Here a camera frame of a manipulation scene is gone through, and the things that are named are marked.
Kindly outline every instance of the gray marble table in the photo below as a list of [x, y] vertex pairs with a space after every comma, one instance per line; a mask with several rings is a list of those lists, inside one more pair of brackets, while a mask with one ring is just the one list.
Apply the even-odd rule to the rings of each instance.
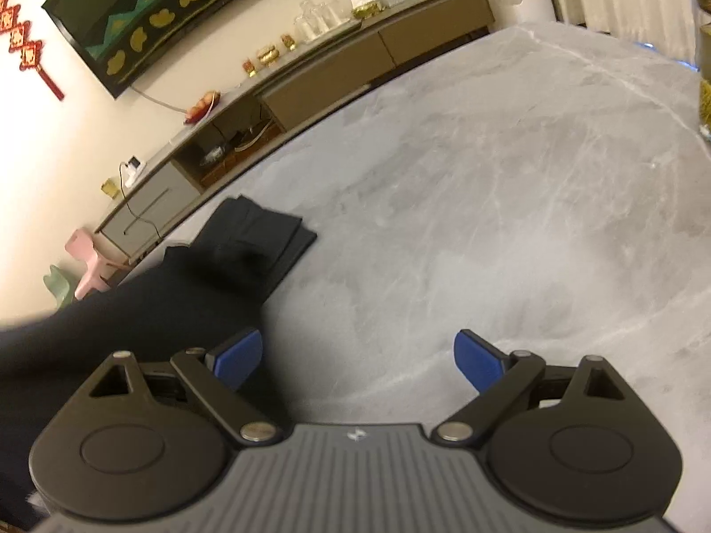
[[604, 354], [683, 452], [668, 516], [711, 532], [711, 162], [697, 97], [696, 73], [646, 49], [511, 28], [323, 120], [168, 243], [240, 193], [319, 233], [267, 305], [304, 420], [431, 427], [474, 396], [451, 354], [465, 327], [561, 365]]

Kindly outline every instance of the metal pivot screw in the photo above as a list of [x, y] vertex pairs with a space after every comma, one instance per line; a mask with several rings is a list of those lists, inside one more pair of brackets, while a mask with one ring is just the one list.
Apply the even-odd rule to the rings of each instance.
[[460, 441], [466, 441], [469, 437], [474, 435], [474, 429], [466, 423], [455, 421], [450, 423], [442, 423], [439, 427], [437, 427], [437, 434], [445, 441], [458, 443]]
[[191, 355], [191, 357], [197, 357], [198, 359], [204, 357], [205, 352], [207, 351], [202, 347], [192, 347], [190, 349], [185, 349], [185, 354], [189, 354]]
[[266, 422], [247, 423], [240, 429], [240, 435], [245, 441], [264, 443], [276, 436], [276, 427]]

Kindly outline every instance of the tv screen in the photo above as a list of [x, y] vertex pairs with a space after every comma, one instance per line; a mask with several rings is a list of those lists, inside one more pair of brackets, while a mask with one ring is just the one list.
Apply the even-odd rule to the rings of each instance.
[[117, 98], [166, 49], [230, 0], [47, 0], [43, 8]]

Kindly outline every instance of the cabinet drawer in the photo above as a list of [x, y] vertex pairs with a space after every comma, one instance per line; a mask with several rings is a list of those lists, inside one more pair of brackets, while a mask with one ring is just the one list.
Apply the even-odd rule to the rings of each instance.
[[400, 65], [492, 23], [487, 0], [436, 0], [383, 26], [379, 33]]
[[264, 92], [262, 100], [291, 130], [395, 68], [378, 34], [356, 39]]
[[[193, 202], [200, 192], [179, 170], [168, 163], [136, 192], [128, 195], [131, 210], [161, 230]], [[136, 219], [124, 204], [102, 230], [128, 256], [157, 238], [152, 225]]]

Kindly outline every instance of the logo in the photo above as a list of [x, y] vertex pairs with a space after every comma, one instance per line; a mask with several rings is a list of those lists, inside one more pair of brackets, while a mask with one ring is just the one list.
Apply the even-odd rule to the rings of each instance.
[[356, 429], [347, 432], [346, 436], [351, 439], [351, 441], [358, 443], [358, 441], [362, 441], [365, 437], [367, 437], [367, 433], [363, 429]]

